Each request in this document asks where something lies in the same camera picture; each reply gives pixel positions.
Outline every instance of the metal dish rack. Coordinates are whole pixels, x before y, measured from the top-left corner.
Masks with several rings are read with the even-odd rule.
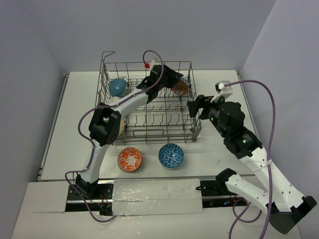
[[[115,52],[103,52],[95,105],[107,103],[110,99],[109,83],[114,78],[124,78],[127,87],[122,96],[129,94],[149,75],[143,62],[105,62]],[[189,116],[186,103],[196,99],[194,74],[190,61],[165,61],[171,69],[184,74],[190,83],[189,93],[178,96],[163,88],[156,99],[141,106],[126,116],[125,127],[114,144],[193,142],[201,131],[199,113]]]

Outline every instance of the white tabletop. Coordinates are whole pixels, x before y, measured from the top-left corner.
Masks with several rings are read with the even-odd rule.
[[[235,219],[231,208],[211,208],[197,214],[119,216],[109,223],[98,223],[88,212],[64,212],[67,191],[66,182],[29,183],[12,239],[227,239]],[[251,207],[243,219],[257,214],[258,209]],[[238,222],[232,238],[259,238],[264,221],[262,215],[251,224]],[[264,239],[301,237],[297,227],[283,235],[269,225]]]
[[[71,72],[66,84],[62,103],[45,158],[41,180],[61,180],[69,170],[82,169],[89,153],[90,143],[77,131],[82,115],[94,107],[98,83],[98,72]],[[197,95],[216,94],[214,85],[219,81],[238,81],[235,70],[194,71]],[[245,126],[254,132],[244,94],[240,85],[233,86],[229,101],[239,102],[245,113]],[[89,135],[88,125],[92,114],[82,124],[82,130]],[[126,173],[118,168],[119,152],[127,146],[110,146],[102,163],[100,178],[154,178],[154,177],[211,177],[225,168],[232,168],[239,174],[252,174],[223,145],[214,126],[202,120],[202,131],[196,142],[178,143],[184,151],[184,163],[176,170],[166,170],[158,160],[158,151],[163,144],[130,144],[143,155],[143,164],[134,173]]]

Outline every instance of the gray wall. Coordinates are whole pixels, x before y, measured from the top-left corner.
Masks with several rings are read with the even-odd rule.
[[[146,49],[195,69],[241,69],[275,0],[21,0],[65,72],[141,61]]]
[[[277,0],[242,70],[274,94],[277,122],[271,152],[286,177],[319,202],[319,1]],[[246,84],[264,143],[271,128],[265,90]],[[319,206],[299,224],[303,239],[319,238]]]
[[[0,238],[37,177],[62,73],[18,0],[0,0]]]

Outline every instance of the orange object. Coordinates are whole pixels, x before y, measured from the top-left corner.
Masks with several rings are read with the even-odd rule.
[[[141,152],[133,147],[123,149],[118,156],[119,168],[127,173],[132,173],[139,169],[142,164]]]
[[[176,83],[176,85],[171,88],[171,91],[179,96],[187,96],[187,94],[189,93],[189,86],[186,80],[181,79]]]

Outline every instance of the robotic arm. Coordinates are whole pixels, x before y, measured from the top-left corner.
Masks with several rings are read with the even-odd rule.
[[[298,191],[270,160],[266,161],[267,152],[256,135],[244,126],[245,114],[241,105],[225,102],[232,94],[231,87],[224,87],[230,82],[216,85],[217,96],[200,95],[193,102],[188,102],[190,117],[194,117],[200,108],[201,120],[210,120],[224,138],[224,145],[237,159],[261,181],[266,191],[247,182],[231,169],[225,169],[216,176],[221,188],[238,194],[256,205],[265,214],[269,201],[268,164],[271,167],[273,182],[273,202],[270,223],[283,234],[287,234],[317,203],[312,196],[305,196]]]
[[[94,155],[88,155],[85,165],[91,165],[87,169],[78,174],[75,180],[75,185],[85,198],[91,198],[97,189],[99,180],[100,168],[105,156],[105,153],[117,137],[121,119],[134,111],[136,108],[143,106],[158,96],[159,91],[164,88],[173,87],[182,77],[180,74],[168,66],[163,66],[163,74],[159,82],[152,88],[161,75],[161,65],[154,65],[150,71],[150,75],[134,89],[130,94],[121,99],[123,104],[110,104],[113,107],[103,108],[94,111],[93,117],[89,125],[90,138],[95,144]],[[106,106],[104,103],[99,103],[99,106]]]
[[[107,108],[103,107],[106,106],[104,103],[99,103],[98,106],[101,108],[94,111],[89,125],[90,138],[95,145],[95,150],[92,150],[94,154],[87,157],[85,165],[90,165],[90,167],[79,171],[80,174],[75,181],[75,187],[84,198],[91,198],[97,190],[102,161],[109,145],[119,135],[121,119],[139,106],[151,102],[158,96],[162,88],[173,87],[183,77],[182,74],[166,65],[163,65],[163,73],[161,72],[162,65],[152,67],[150,75],[145,77],[129,95],[121,99],[120,105],[112,104],[113,107]],[[229,82],[220,82],[216,85],[218,92],[216,96],[200,95],[195,101],[188,102],[190,117],[195,117],[199,109],[203,108],[200,119],[212,122],[224,138],[226,148],[247,165],[266,190],[247,182],[229,168],[216,176],[220,188],[242,196],[264,213],[268,212],[269,193],[267,191],[270,188],[268,165],[270,165],[273,177],[273,199],[269,222],[279,232],[286,234],[317,203],[313,197],[305,196],[298,191],[271,160],[266,160],[267,152],[264,146],[256,135],[244,126],[245,115],[240,109],[241,105],[225,101],[232,94],[231,87],[224,87],[224,84],[227,83]]]

